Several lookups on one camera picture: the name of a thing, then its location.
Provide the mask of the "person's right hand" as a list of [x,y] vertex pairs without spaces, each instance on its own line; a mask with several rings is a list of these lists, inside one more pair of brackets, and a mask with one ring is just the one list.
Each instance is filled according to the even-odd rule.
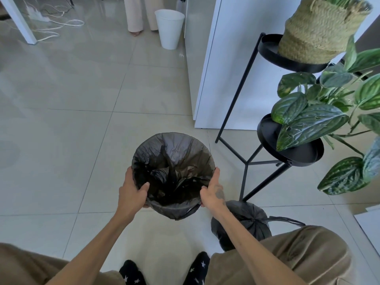
[[216,167],[213,176],[208,184],[207,205],[212,216],[218,219],[225,211],[228,210],[225,201],[224,188],[219,183],[220,169]]

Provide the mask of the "person's left hand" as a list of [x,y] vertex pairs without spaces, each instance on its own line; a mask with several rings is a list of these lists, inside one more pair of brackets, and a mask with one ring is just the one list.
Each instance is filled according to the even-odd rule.
[[116,215],[125,220],[132,220],[142,208],[149,208],[147,195],[140,195],[135,185],[132,168],[128,167],[123,185],[119,188],[119,198]]

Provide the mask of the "bin with black liner bag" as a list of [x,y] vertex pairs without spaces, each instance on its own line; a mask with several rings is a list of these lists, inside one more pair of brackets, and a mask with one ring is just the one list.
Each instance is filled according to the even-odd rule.
[[146,204],[157,213],[182,220],[201,206],[200,190],[216,169],[206,145],[183,133],[158,133],[145,140],[132,158],[132,176],[140,189],[150,183]]

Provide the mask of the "person's right forearm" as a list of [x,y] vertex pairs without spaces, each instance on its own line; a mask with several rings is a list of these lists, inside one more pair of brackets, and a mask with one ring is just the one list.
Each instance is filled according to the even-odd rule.
[[256,285],[307,285],[297,274],[257,241],[225,204],[210,210],[226,230]]

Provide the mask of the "person's left forearm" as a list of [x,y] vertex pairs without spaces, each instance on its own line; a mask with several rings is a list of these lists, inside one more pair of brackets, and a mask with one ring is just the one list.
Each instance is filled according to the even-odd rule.
[[117,210],[107,225],[46,285],[93,285],[112,247],[136,213]]

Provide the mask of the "tied black trash bag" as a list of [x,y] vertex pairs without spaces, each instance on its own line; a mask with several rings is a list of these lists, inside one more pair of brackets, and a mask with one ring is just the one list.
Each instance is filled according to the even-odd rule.
[[[271,221],[287,222],[299,227],[305,226],[303,222],[291,218],[268,216],[262,208],[249,202],[231,200],[226,202],[226,206],[244,228],[258,241],[272,236],[268,225]],[[211,220],[211,231],[217,237],[224,252],[235,249],[226,230],[215,218]]]

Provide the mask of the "black star sock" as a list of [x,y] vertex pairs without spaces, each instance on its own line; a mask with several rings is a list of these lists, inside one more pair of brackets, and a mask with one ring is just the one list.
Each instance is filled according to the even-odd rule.
[[183,285],[205,285],[210,257],[205,251],[200,252],[185,277]]
[[136,263],[130,259],[124,262],[119,273],[126,285],[147,285],[142,271],[137,267]]

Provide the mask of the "black metal plant stand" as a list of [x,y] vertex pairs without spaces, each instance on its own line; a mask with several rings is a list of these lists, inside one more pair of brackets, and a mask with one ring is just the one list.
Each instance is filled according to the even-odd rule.
[[289,168],[294,166],[306,167],[318,162],[323,157],[325,151],[322,141],[323,138],[319,138],[298,147],[277,151],[276,144],[282,125],[273,121],[271,113],[265,115],[260,120],[257,127],[257,136],[260,145],[247,160],[237,153],[237,151],[221,137],[258,53],[268,62],[280,68],[289,69],[292,73],[306,72],[313,74],[317,79],[317,83],[319,83],[319,77],[321,76],[322,71],[330,65],[335,65],[328,63],[311,65],[289,60],[281,56],[278,53],[278,45],[282,37],[283,35],[281,34],[260,34],[243,77],[241,78],[238,89],[231,102],[230,108],[227,111],[226,117],[215,140],[215,143],[221,142],[224,144],[245,165],[239,197],[240,201],[247,201],[250,199]]

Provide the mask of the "beige trousers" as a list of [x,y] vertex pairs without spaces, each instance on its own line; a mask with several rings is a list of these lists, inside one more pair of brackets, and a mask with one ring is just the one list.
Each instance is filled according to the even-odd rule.
[[[354,285],[346,242],[322,226],[304,226],[260,242],[309,285]],[[0,285],[45,285],[69,262],[0,243]],[[205,285],[256,285],[237,250],[213,254]]]

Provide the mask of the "green leafy potted plant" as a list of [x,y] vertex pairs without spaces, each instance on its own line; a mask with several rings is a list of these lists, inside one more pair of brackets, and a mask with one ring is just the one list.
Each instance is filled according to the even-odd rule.
[[326,67],[319,83],[311,73],[283,75],[279,101],[271,118],[282,125],[276,150],[298,147],[319,138],[344,144],[359,157],[337,162],[317,189],[327,195],[358,191],[380,174],[380,73],[355,73],[380,66],[380,47],[357,52],[354,36],[348,40],[344,66]]

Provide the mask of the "white cabinet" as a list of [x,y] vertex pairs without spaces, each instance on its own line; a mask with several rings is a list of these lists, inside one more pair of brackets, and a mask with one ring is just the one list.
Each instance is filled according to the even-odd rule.
[[[195,128],[220,129],[261,33],[283,34],[301,0],[186,0],[185,49]],[[226,129],[256,130],[290,71],[257,55]]]

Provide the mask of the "white waste bin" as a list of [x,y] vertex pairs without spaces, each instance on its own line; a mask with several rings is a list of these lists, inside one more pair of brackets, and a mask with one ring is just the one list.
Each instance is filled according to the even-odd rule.
[[176,10],[160,9],[155,11],[161,46],[175,50],[178,46],[185,15]]

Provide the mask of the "white flat board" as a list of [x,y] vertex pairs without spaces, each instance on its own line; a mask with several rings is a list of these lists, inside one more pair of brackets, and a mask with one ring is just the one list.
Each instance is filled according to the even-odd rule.
[[356,214],[354,217],[380,255],[380,204],[368,207],[364,213]]

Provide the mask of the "woven straw basket planter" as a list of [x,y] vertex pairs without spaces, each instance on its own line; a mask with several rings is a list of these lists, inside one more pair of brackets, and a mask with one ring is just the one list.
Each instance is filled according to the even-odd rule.
[[285,22],[278,53],[300,63],[329,63],[346,51],[372,10],[368,0],[301,0]]

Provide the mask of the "white power strip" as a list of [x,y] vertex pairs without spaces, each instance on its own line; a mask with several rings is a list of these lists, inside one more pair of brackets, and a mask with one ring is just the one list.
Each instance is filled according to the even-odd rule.
[[42,13],[31,4],[26,4],[27,15],[32,20],[40,22],[50,22],[50,18],[43,16]]

